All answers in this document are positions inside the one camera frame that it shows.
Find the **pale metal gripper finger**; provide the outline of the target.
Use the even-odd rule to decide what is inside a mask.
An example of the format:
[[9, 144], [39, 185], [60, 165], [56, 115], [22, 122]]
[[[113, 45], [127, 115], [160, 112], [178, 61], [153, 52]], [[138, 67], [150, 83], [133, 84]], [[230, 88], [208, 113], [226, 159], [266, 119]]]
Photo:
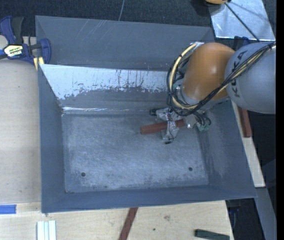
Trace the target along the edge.
[[155, 116], [156, 122], [172, 121], [172, 114], [169, 108], [151, 108], [149, 110], [151, 116]]
[[167, 121], [166, 128], [161, 131], [161, 137], [165, 144], [170, 144], [174, 141], [178, 134], [178, 127], [174, 121]]

